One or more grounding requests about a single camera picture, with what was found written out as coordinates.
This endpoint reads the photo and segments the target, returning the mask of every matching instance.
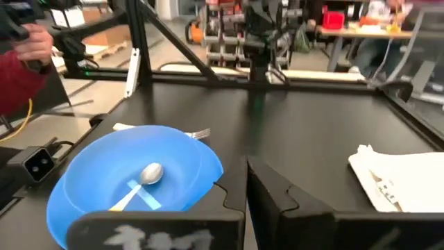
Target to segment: black table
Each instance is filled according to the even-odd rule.
[[[383,153],[433,149],[379,96],[322,92],[208,90],[142,86],[122,101],[68,155],[68,162],[115,123],[163,124],[182,131],[211,128],[209,144],[224,167],[259,156],[281,175],[336,210],[373,210],[348,157],[360,144]],[[46,229],[46,203],[62,166],[0,217],[0,249],[59,249]]]

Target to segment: bowl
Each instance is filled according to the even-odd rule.
[[[128,209],[182,210],[200,171],[200,153],[195,139],[165,126],[116,131],[88,145],[68,166],[65,195],[83,213],[108,210],[130,192],[130,183],[138,183],[151,163],[164,168],[158,183],[144,186],[158,204],[155,209],[147,202]]]
[[[199,152],[201,153],[202,169],[196,177],[196,181],[190,187],[190,192],[185,198],[187,201],[182,210],[189,210],[195,203],[202,199],[211,190],[214,182],[216,182],[223,174],[223,167],[217,155],[205,144],[195,141]],[[53,239],[63,248],[67,249],[66,233],[77,219],[80,219],[88,212],[83,212],[75,208],[65,195],[63,185],[65,184],[66,174],[58,181],[49,197],[48,206],[46,208],[46,223],[48,230]],[[128,204],[131,210],[137,210],[138,207],[145,207],[146,204],[140,196],[136,196]]]

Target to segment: white paper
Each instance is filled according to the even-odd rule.
[[[444,153],[385,155],[371,146],[359,146],[358,153],[349,157],[374,207],[381,212],[398,209],[380,192],[371,173],[393,183],[393,192],[402,212],[444,212]]]

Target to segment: tape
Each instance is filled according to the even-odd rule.
[[[133,189],[135,186],[139,185],[139,183],[135,180],[128,181],[128,186]],[[144,188],[141,188],[137,195],[145,201],[146,205],[148,205],[151,209],[157,210],[162,205],[160,205],[159,201],[157,201],[151,194],[149,194]]]

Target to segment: metal spoon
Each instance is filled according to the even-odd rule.
[[[120,212],[130,203],[131,199],[139,192],[142,185],[157,183],[164,174],[164,168],[159,163],[151,163],[140,174],[140,184],[135,186],[123,199],[116,203],[109,211]]]

